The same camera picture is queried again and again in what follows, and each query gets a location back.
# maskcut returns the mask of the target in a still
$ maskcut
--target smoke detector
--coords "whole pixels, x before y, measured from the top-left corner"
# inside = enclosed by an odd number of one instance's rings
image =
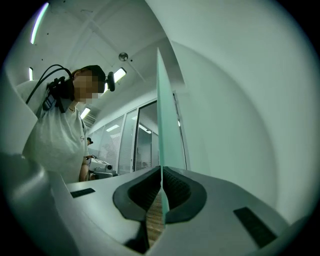
[[[119,60],[121,61],[121,62],[125,62],[125,61],[127,61],[128,60],[128,54],[126,53],[126,52],[121,52],[120,54],[119,54]]]

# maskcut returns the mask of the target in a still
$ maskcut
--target white t-shirt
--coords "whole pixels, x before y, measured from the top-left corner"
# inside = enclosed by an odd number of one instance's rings
[[[24,102],[37,82],[26,81],[16,87]],[[28,103],[35,115],[47,96],[47,84],[44,81]],[[65,113],[61,113],[58,107],[46,112],[41,108],[41,115],[25,144],[23,155],[48,171],[60,173],[65,183],[78,182],[83,159],[89,153],[87,127],[82,123],[77,108],[75,112],[67,109]]]

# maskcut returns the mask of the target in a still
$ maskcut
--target ceiling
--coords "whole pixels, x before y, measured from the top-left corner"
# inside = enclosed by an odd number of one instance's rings
[[[128,88],[156,75],[157,48],[166,67],[178,64],[166,33],[144,0],[50,1],[35,44],[31,44],[37,16],[35,13],[26,24],[8,55],[8,76],[13,84],[22,83],[28,80],[27,70],[32,67],[34,79],[39,79],[53,64],[71,71],[99,65],[106,74],[124,68],[127,74],[116,84],[114,92],[108,91],[87,104],[93,117],[111,98],[121,100]],[[119,60],[121,52],[128,54],[126,62]],[[54,77],[59,76],[66,74],[61,71]]]

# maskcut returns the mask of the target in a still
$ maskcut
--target short black hair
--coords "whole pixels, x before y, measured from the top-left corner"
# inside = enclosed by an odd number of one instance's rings
[[[90,144],[93,144],[94,142],[91,140],[91,138],[86,138],[87,141],[90,141]]]

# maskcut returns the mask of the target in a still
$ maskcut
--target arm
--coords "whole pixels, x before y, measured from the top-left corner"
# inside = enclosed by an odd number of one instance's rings
[[[87,160],[84,157],[82,160],[82,165],[81,165],[81,169],[80,169],[79,182],[86,181],[85,179],[86,179],[88,171],[89,171],[89,167],[87,165]]]

